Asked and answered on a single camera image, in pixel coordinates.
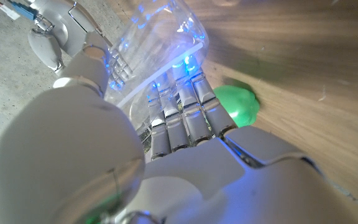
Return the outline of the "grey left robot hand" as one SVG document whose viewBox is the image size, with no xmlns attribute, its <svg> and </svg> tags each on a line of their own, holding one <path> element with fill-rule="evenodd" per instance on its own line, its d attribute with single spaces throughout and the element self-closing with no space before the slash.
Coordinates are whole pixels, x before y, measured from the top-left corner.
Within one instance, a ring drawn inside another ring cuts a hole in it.
<svg viewBox="0 0 358 224">
<path fill-rule="evenodd" d="M 145 161 L 103 100 L 108 46 L 95 32 L 0 138 L 0 223 L 358 223 L 315 163 L 252 126 Z"/>
</svg>

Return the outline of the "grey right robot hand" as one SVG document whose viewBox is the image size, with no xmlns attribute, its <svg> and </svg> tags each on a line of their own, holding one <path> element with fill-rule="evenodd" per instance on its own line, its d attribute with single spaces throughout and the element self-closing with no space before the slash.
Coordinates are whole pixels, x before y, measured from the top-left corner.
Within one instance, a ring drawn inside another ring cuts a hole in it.
<svg viewBox="0 0 358 224">
<path fill-rule="evenodd" d="M 28 41 L 38 58 L 55 73 L 65 68 L 62 53 L 73 57 L 83 46 L 86 34 L 102 34 L 98 23 L 77 1 L 30 0 L 36 10 L 35 28 L 28 33 Z"/>
</svg>

